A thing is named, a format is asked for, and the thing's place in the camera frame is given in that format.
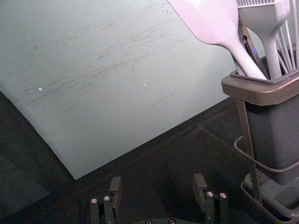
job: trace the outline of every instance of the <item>dark surface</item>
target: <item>dark surface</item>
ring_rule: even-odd
[[[120,223],[149,217],[203,221],[192,191],[194,173],[202,173],[211,190],[228,195],[231,223],[271,223],[241,192],[240,184],[249,171],[232,148],[240,135],[237,108],[229,98],[46,196],[5,223],[24,223],[32,217],[36,220],[26,223],[89,223],[90,198],[103,197],[114,176],[122,179]]]
[[[72,182],[47,143],[0,92],[0,220]]]

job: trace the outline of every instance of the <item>screw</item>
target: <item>screw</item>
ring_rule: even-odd
[[[92,200],[90,200],[91,204],[96,204],[98,202],[98,200],[96,198],[93,198]]]
[[[173,218],[171,218],[170,220],[168,220],[169,224],[176,224],[176,220],[174,220]]]
[[[104,201],[105,201],[105,202],[107,202],[107,201],[109,201],[109,200],[110,200],[110,197],[109,197],[109,196],[105,196],[105,197],[104,197]]]
[[[227,195],[224,194],[224,193],[220,193],[220,197],[222,197],[222,198],[227,198]]]
[[[208,195],[209,197],[213,197],[214,196],[214,194],[211,191],[207,192],[206,195]]]

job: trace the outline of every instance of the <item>scratch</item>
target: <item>scratch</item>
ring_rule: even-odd
[[[171,97],[171,96],[173,96],[173,95],[175,95],[175,94],[176,94],[176,92],[174,92],[173,94],[171,94],[171,95],[169,95],[169,96],[167,96],[167,97],[165,97],[165,98],[163,98],[163,99],[159,100],[158,102],[155,102],[154,104],[152,104],[152,105],[151,105],[151,106],[149,106],[149,107],[152,107],[152,106],[154,106],[154,105],[156,105],[156,104],[158,104],[158,103],[162,102],[163,100],[166,100],[167,98],[169,98],[169,97]]]
[[[89,27],[90,25],[91,25],[91,23],[89,23],[88,25],[86,25],[86,26],[85,26],[85,29],[86,29],[87,27]]]
[[[168,60],[166,60],[166,62],[171,62],[171,61],[176,60],[176,59],[177,59],[177,58],[168,59]]]
[[[100,55],[97,59],[101,60],[102,58],[107,57],[107,54]]]
[[[149,54],[145,53],[145,55],[135,58],[133,61],[135,63],[142,61],[142,59],[146,58]]]
[[[75,105],[71,106],[69,109],[66,110],[66,112],[68,112],[69,110],[71,110],[74,107],[75,107]]]
[[[74,39],[76,39],[77,37],[79,37],[79,35],[77,35],[77,36],[75,36],[75,37],[73,37],[73,38],[70,38],[70,40],[74,40]]]
[[[107,25],[105,26],[105,28],[106,28],[106,27],[110,27],[110,26],[112,26],[113,24],[114,24],[114,22],[111,22],[111,23],[107,24]]]
[[[150,38],[150,37],[152,37],[152,35],[148,35],[148,36],[145,36],[145,37],[143,37],[143,38],[135,39],[135,40],[132,41],[132,43],[134,43],[134,42],[136,42],[136,41],[143,41],[143,40],[148,39],[148,38]]]
[[[150,27],[148,30],[149,30],[149,31],[154,31],[154,30],[157,29],[158,26],[160,26],[160,25],[162,25],[163,23],[166,23],[166,22],[168,22],[168,21],[169,21],[169,20],[165,20],[165,21],[163,21],[163,22],[157,23],[156,25]]]

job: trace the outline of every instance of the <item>utensil holder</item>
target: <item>utensil holder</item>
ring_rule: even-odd
[[[257,168],[280,185],[299,176],[299,69],[275,80],[239,76],[221,81],[223,92],[244,106]]]

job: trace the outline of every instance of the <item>silicone brush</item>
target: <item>silicone brush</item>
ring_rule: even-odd
[[[263,43],[271,79],[281,77],[276,34],[289,16],[289,0],[237,0],[237,3],[242,22]]]

